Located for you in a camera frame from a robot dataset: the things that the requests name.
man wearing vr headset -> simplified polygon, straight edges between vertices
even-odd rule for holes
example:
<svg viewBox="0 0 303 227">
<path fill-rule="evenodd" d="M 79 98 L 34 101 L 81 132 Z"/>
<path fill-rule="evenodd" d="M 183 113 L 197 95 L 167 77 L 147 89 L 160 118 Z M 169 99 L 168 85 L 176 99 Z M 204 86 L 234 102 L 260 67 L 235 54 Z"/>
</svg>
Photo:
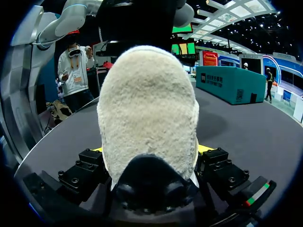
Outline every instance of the man wearing vr headset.
<svg viewBox="0 0 303 227">
<path fill-rule="evenodd" d="M 92 49 L 76 43 L 79 31 L 67 34 L 67 49 L 59 58 L 58 76 L 62 82 L 64 100 L 74 113 L 93 100 L 89 91 L 86 68 L 92 68 L 95 60 Z"/>
</svg>

white robotic arm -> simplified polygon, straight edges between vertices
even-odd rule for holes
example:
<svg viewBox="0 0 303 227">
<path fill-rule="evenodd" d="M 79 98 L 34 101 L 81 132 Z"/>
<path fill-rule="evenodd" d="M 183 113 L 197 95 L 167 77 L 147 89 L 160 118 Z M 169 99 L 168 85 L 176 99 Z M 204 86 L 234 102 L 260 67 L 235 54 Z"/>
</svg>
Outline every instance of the white robotic arm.
<svg viewBox="0 0 303 227">
<path fill-rule="evenodd" d="M 87 15 L 96 15 L 103 0 L 67 0 L 61 16 L 51 22 L 37 37 L 40 49 L 47 49 L 53 42 L 69 32 L 81 28 Z M 184 27 L 194 18 L 194 10 L 186 0 L 178 0 L 174 26 Z"/>
<path fill-rule="evenodd" d="M 52 43 L 81 28 L 87 15 L 95 15 L 103 0 L 67 0 L 61 16 L 39 34 L 36 44 L 47 49 Z"/>
</svg>

red sign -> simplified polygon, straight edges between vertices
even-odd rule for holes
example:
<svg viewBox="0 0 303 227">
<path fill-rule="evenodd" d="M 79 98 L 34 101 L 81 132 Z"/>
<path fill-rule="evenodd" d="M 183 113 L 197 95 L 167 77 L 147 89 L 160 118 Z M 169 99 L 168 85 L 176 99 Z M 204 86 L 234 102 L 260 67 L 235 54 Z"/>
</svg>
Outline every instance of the red sign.
<svg viewBox="0 0 303 227">
<path fill-rule="evenodd" d="M 203 51 L 204 66 L 218 66 L 218 54 L 210 51 Z"/>
</svg>

teal display stand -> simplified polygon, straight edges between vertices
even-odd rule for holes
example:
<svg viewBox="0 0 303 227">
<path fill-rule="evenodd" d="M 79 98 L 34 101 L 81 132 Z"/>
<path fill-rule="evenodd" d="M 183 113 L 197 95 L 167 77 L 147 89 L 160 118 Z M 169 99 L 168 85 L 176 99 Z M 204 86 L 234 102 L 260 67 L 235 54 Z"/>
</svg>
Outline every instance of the teal display stand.
<svg viewBox="0 0 303 227">
<path fill-rule="evenodd" d="M 264 100 L 266 77 L 236 67 L 199 66 L 196 87 L 232 105 L 261 103 Z"/>
</svg>

white jacket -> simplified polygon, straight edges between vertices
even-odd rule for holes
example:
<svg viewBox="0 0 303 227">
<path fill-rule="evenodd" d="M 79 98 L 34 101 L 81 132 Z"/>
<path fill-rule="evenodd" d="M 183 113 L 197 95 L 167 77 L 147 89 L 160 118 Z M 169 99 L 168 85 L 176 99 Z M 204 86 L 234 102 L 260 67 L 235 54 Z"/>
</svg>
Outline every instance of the white jacket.
<svg viewBox="0 0 303 227">
<path fill-rule="evenodd" d="M 75 94 L 77 92 L 86 90 L 89 88 L 88 78 L 86 73 L 86 68 L 92 68 L 94 66 L 95 60 L 94 58 L 88 58 L 86 56 L 86 51 L 84 46 L 80 46 L 81 55 L 79 56 L 79 67 L 81 82 L 75 82 L 72 76 L 72 68 L 71 61 L 73 61 L 73 65 L 77 68 L 77 58 L 69 58 L 68 51 L 64 51 L 59 58 L 58 62 L 58 76 L 60 81 L 62 82 L 62 88 L 64 92 L 64 97 Z M 64 72 L 67 72 L 69 77 L 67 81 L 62 80 L 62 76 Z"/>
</svg>

